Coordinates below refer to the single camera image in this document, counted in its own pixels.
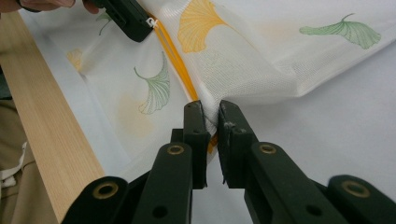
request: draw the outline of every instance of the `finger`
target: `finger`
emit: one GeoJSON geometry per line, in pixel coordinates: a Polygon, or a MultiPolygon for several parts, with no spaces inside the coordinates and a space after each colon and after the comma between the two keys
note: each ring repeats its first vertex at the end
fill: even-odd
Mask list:
{"type": "Polygon", "coordinates": [[[0,0],[0,2],[0,13],[16,11],[21,8],[15,0],[0,0]]]}
{"type": "Polygon", "coordinates": [[[99,12],[99,8],[90,0],[82,0],[82,3],[91,14],[97,14],[99,12]]]}
{"type": "Polygon", "coordinates": [[[21,5],[23,7],[27,7],[27,8],[39,10],[39,11],[51,11],[53,9],[60,7],[60,6],[53,5],[51,3],[23,3],[23,2],[21,2],[21,5]]]}
{"type": "Polygon", "coordinates": [[[27,4],[53,4],[58,7],[72,7],[76,0],[21,0],[21,4],[25,7],[27,4]]]}

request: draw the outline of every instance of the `yellow ginkgo leaf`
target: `yellow ginkgo leaf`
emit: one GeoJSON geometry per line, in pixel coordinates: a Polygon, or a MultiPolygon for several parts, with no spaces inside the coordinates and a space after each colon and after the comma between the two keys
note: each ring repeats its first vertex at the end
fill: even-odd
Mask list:
{"type": "Polygon", "coordinates": [[[73,64],[77,71],[81,69],[81,55],[82,52],[80,49],[73,49],[67,52],[67,59],[71,64],[73,64]]]}
{"type": "Polygon", "coordinates": [[[183,52],[199,52],[206,48],[205,38],[210,29],[227,25],[208,0],[192,0],[181,14],[177,39],[183,52]]]}

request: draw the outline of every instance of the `green ginkgo leaf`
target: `green ginkgo leaf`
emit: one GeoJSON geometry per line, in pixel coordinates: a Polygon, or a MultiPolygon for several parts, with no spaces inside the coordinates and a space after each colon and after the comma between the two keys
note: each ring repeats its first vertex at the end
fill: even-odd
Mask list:
{"type": "Polygon", "coordinates": [[[357,44],[363,49],[369,49],[372,45],[379,42],[381,34],[377,33],[366,24],[357,21],[345,21],[349,14],[336,24],[323,27],[308,27],[300,29],[300,33],[304,35],[340,35],[350,43],[357,44]]]}
{"type": "Polygon", "coordinates": [[[148,98],[144,104],[139,106],[139,111],[143,114],[152,114],[156,110],[162,109],[169,101],[170,81],[168,76],[168,62],[163,53],[163,68],[155,77],[141,77],[134,68],[136,75],[148,83],[148,98]]]}
{"type": "Polygon", "coordinates": [[[98,16],[98,18],[96,18],[97,21],[101,21],[101,20],[107,20],[106,24],[102,27],[102,29],[100,29],[99,31],[99,35],[102,34],[103,29],[108,25],[109,22],[113,21],[113,19],[111,19],[111,17],[107,14],[107,13],[102,13],[100,14],[100,16],[98,16]]]}

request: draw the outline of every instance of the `white fabric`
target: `white fabric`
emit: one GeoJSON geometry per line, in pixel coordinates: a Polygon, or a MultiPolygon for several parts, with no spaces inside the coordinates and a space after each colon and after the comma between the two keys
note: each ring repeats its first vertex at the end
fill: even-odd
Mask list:
{"type": "Polygon", "coordinates": [[[154,32],[135,43],[114,22],[106,25],[97,20],[100,14],[87,13],[81,2],[21,14],[106,174],[132,181],[148,171],[172,129],[182,128],[182,108],[190,101],[154,32]],[[144,109],[149,85],[142,77],[163,68],[168,102],[144,109]]]}
{"type": "Polygon", "coordinates": [[[14,178],[14,175],[22,168],[26,145],[27,145],[27,142],[22,145],[22,155],[19,159],[18,165],[16,167],[0,171],[0,180],[1,180],[0,187],[1,187],[1,189],[12,187],[17,184],[17,182],[14,178]]]}
{"type": "Polygon", "coordinates": [[[217,123],[217,109],[222,99],[263,105],[302,96],[396,38],[396,2],[392,0],[380,4],[371,0],[331,4],[326,0],[170,0],[166,3],[150,0],[141,3],[167,28],[213,124],[217,123]],[[213,7],[214,12],[208,12],[205,5],[213,7]],[[183,21],[182,16],[188,11],[189,21],[183,21]],[[351,13],[354,15],[346,21],[358,21],[374,29],[380,34],[378,43],[363,49],[340,35],[300,33],[305,26],[335,24],[351,13]],[[211,26],[209,21],[205,24],[205,17],[222,19],[224,23],[211,26]],[[186,52],[180,32],[202,29],[204,33],[203,27],[211,27],[208,34],[200,38],[205,38],[206,46],[186,52]]]}

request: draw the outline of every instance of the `fabric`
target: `fabric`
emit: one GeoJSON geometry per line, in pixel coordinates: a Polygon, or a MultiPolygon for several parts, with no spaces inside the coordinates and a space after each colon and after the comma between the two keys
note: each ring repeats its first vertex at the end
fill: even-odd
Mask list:
{"type": "Polygon", "coordinates": [[[396,38],[394,1],[141,1],[166,27],[215,126],[219,101],[299,97],[396,38]]]}
{"type": "MultiPolygon", "coordinates": [[[[169,143],[172,129],[183,126],[182,108],[190,101],[155,33],[143,44],[135,43],[114,22],[108,23],[103,14],[87,13],[80,2],[70,9],[21,14],[29,22],[28,27],[42,52],[58,50],[44,54],[48,64],[53,65],[50,69],[55,77],[64,71],[64,63],[59,59],[66,59],[74,66],[74,71],[68,70],[67,75],[57,79],[61,88],[70,90],[69,77],[81,78],[79,84],[91,98],[73,97],[69,104],[76,105],[75,112],[81,114],[91,109],[84,108],[91,100],[98,107],[85,114],[93,113],[101,116],[100,122],[108,122],[107,128],[99,129],[106,134],[92,136],[98,132],[92,126],[94,123],[82,127],[90,144],[102,137],[115,136],[106,141],[108,147],[102,154],[92,147],[101,164],[111,163],[104,166],[106,174],[121,175],[132,181],[148,171],[158,149],[169,143]]],[[[73,93],[79,91],[76,86],[73,93]]],[[[77,119],[86,122],[89,118],[77,119]]]]}
{"type": "MultiPolygon", "coordinates": [[[[304,97],[241,106],[260,141],[281,146],[311,179],[355,175],[396,202],[396,42],[304,97]]],[[[252,223],[244,191],[222,184],[219,159],[208,188],[193,191],[192,223],[252,223]]]]}
{"type": "MultiPolygon", "coordinates": [[[[26,141],[12,101],[0,101],[0,170],[18,165],[26,141]]],[[[30,147],[26,146],[17,185],[1,189],[0,223],[58,223],[30,147]]]]}
{"type": "MultiPolygon", "coordinates": [[[[220,100],[268,105],[300,97],[396,37],[396,3],[390,0],[139,2],[170,35],[212,134],[220,100]]],[[[35,37],[42,52],[51,41],[99,102],[97,113],[104,112],[130,159],[119,174],[131,180],[149,169],[170,129],[182,127],[181,108],[190,99],[154,33],[137,44],[103,11],[83,10],[77,3],[24,19],[43,35],[35,37]]],[[[57,68],[52,73],[60,73],[57,68]]]]}

